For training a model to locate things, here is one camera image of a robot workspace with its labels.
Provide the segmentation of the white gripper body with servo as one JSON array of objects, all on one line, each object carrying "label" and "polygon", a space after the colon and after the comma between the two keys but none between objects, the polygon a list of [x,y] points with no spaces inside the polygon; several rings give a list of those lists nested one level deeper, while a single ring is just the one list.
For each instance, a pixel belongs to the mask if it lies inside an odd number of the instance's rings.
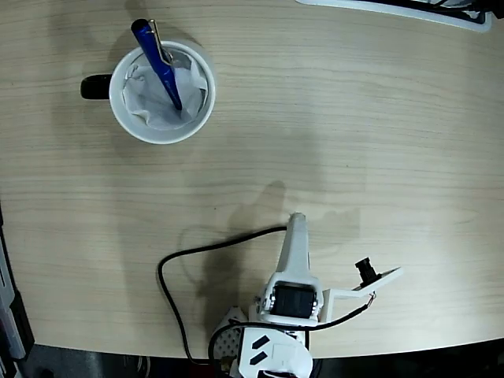
[{"label": "white gripper body with servo", "polygon": [[274,272],[254,307],[254,319],[263,323],[313,327],[324,305],[322,286],[309,273]]}]

